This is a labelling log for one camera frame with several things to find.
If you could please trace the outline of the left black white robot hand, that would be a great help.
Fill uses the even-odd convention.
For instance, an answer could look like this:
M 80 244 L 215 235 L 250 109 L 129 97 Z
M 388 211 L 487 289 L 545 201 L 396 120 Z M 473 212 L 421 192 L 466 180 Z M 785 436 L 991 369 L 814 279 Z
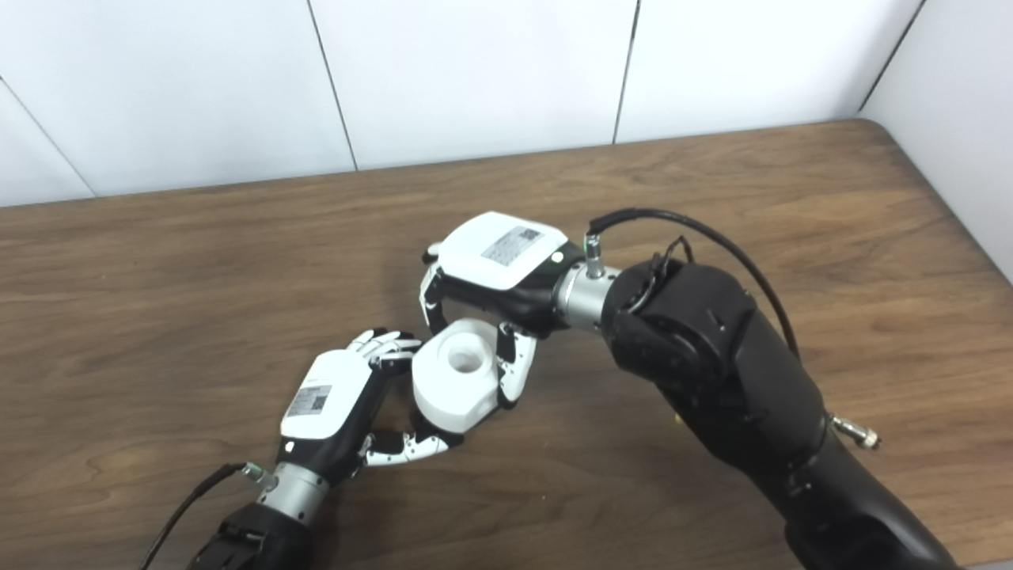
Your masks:
M 421 345 L 409 332 L 367 329 L 345 348 L 319 354 L 283 415 L 276 462 L 310 470 L 333 488 L 365 466 L 459 447 L 463 435 L 438 429 L 419 410 L 408 432 L 374 426 L 394 380 L 410 372 Z

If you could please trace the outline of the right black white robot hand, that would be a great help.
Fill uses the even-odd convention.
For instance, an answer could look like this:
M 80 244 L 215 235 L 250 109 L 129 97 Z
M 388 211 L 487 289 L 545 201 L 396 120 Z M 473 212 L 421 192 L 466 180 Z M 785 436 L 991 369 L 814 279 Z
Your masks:
M 557 307 L 563 278 L 582 250 L 557 228 L 488 211 L 471 218 L 421 255 L 419 305 L 431 335 L 448 328 L 444 302 L 495 315 L 497 405 L 516 407 L 539 340 L 568 329 Z

